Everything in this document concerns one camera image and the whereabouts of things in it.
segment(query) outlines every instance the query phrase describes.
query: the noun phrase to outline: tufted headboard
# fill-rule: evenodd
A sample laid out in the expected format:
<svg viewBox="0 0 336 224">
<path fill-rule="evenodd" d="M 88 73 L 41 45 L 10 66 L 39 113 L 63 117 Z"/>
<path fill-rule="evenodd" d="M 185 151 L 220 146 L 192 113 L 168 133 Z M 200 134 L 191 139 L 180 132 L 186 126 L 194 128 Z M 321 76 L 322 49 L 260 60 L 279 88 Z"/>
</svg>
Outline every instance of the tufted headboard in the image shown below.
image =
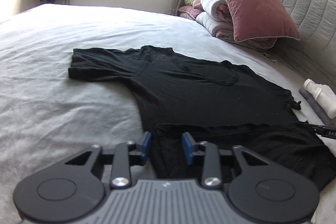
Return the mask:
<svg viewBox="0 0 336 224">
<path fill-rule="evenodd" d="M 301 40 L 279 38 L 273 52 L 303 78 L 329 85 L 336 92 L 336 1 L 280 0 Z"/>
</svg>

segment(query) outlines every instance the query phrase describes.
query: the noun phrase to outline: white bed sheet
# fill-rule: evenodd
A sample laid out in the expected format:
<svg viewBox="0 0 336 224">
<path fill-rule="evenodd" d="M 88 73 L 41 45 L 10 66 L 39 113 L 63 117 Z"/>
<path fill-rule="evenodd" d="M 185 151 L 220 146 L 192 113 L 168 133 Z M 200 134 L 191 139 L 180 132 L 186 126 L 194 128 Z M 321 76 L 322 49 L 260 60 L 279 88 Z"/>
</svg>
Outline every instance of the white bed sheet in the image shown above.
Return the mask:
<svg viewBox="0 0 336 224">
<path fill-rule="evenodd" d="M 302 100 L 301 120 L 322 124 L 299 94 L 304 79 L 260 53 L 212 37 L 184 18 L 107 7 L 42 5 L 0 23 L 0 223 L 20 218 L 12 202 L 27 175 L 91 144 L 113 147 L 142 134 L 132 93 L 120 83 L 68 78 L 73 48 L 126 50 L 143 45 L 248 65 Z M 324 139 L 336 154 L 336 142 Z M 134 177 L 154 177 L 150 165 Z M 336 180 L 323 190 L 313 221 L 334 224 Z"/>
</svg>

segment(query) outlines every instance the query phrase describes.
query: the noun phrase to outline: folded blanket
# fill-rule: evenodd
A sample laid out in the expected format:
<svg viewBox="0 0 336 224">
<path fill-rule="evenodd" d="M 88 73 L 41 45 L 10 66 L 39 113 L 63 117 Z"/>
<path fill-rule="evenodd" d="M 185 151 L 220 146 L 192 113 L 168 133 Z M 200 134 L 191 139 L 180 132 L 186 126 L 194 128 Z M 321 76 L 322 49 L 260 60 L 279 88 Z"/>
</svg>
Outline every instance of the folded blanket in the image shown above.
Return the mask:
<svg viewBox="0 0 336 224">
<path fill-rule="evenodd" d="M 326 112 L 323 110 L 323 108 L 318 104 L 317 101 L 315 101 L 314 97 L 307 90 L 305 90 L 304 87 L 301 87 L 299 89 L 299 93 L 306 99 L 313 111 L 317 114 L 317 116 L 320 117 L 321 121 L 326 126 L 331 126 L 335 124 L 336 118 L 330 119 Z"/>
<path fill-rule="evenodd" d="M 231 23 L 232 17 L 226 0 L 201 0 L 202 8 L 213 19 Z"/>
<path fill-rule="evenodd" d="M 203 25 L 213 37 L 257 51 L 273 47 L 277 40 L 276 37 L 270 37 L 266 39 L 248 39 L 239 43 L 235 42 L 232 22 L 216 21 L 207 12 L 200 13 L 196 17 L 196 22 Z"/>
</svg>

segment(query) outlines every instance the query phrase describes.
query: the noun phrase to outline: velvet pillow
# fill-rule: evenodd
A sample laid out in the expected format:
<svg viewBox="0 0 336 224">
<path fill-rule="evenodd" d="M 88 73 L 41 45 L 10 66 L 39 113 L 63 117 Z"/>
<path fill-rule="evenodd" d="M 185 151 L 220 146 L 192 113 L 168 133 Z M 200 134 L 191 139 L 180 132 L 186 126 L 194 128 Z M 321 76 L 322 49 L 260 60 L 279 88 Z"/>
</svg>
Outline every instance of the velvet pillow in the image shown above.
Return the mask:
<svg viewBox="0 0 336 224">
<path fill-rule="evenodd" d="M 187 13 L 192 18 L 196 18 L 201 13 L 200 10 L 194 9 L 191 5 L 182 6 L 178 9 L 178 11 L 182 13 Z"/>
<path fill-rule="evenodd" d="M 201 0 L 194 0 L 193 8 L 203 11 Z"/>
<path fill-rule="evenodd" d="M 279 0 L 226 0 L 232 15 L 234 39 L 292 37 L 299 31 Z"/>
</svg>

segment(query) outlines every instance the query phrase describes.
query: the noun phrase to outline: t-shirt sleeve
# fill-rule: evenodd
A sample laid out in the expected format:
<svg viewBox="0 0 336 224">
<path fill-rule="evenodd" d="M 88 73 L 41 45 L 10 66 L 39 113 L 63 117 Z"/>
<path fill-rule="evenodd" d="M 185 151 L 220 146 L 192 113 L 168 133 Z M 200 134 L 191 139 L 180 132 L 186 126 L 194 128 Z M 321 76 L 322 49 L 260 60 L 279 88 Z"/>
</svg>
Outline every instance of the t-shirt sleeve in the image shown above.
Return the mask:
<svg viewBox="0 0 336 224">
<path fill-rule="evenodd" d="M 68 69 L 71 79 L 89 82 L 109 81 L 114 78 L 137 77 L 147 66 L 148 59 L 141 50 L 90 48 L 73 50 Z"/>
<path fill-rule="evenodd" d="M 292 93 L 290 90 L 286 90 L 283 87 L 280 87 L 265 78 L 261 77 L 260 75 L 257 75 L 253 70 L 251 70 L 246 65 L 238 65 L 237 68 L 247 74 L 253 77 L 260 85 L 262 85 L 264 88 L 266 88 L 269 92 L 271 92 L 274 96 L 281 99 L 284 103 L 284 108 L 290 112 L 292 115 L 295 115 L 292 111 L 293 109 L 301 110 L 301 106 L 299 102 L 296 102 L 294 100 L 294 97 L 292 96 Z"/>
</svg>

